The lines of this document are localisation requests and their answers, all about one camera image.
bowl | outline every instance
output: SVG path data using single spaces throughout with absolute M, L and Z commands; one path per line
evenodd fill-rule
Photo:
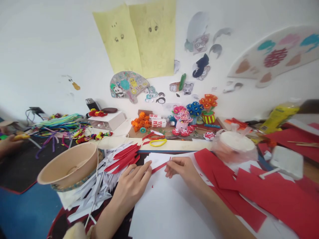
M 58 188 L 69 187 L 96 169 L 97 146 L 87 142 L 72 147 L 49 162 L 39 173 L 39 184 L 54 184 Z

blue flower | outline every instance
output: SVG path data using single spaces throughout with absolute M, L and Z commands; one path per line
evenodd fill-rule
M 146 133 L 146 129 L 145 129 L 144 127 L 142 127 L 142 128 L 140 129 L 140 132 L 141 132 L 141 133 Z

pink vase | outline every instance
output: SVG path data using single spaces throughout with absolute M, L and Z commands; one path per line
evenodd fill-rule
M 181 121 L 177 121 L 176 127 L 179 130 L 187 129 L 188 123 L 182 123 Z

yellow paper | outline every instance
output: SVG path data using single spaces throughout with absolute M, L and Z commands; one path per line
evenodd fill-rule
M 130 5 L 143 76 L 174 74 L 176 0 Z
M 93 13 L 114 73 L 134 71 L 143 75 L 139 47 L 126 4 L 109 12 Z

white box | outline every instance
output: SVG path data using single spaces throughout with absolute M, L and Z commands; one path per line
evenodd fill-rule
M 103 117 L 92 116 L 88 120 L 93 128 L 113 131 L 125 121 L 125 116 L 122 111 L 118 111 Z

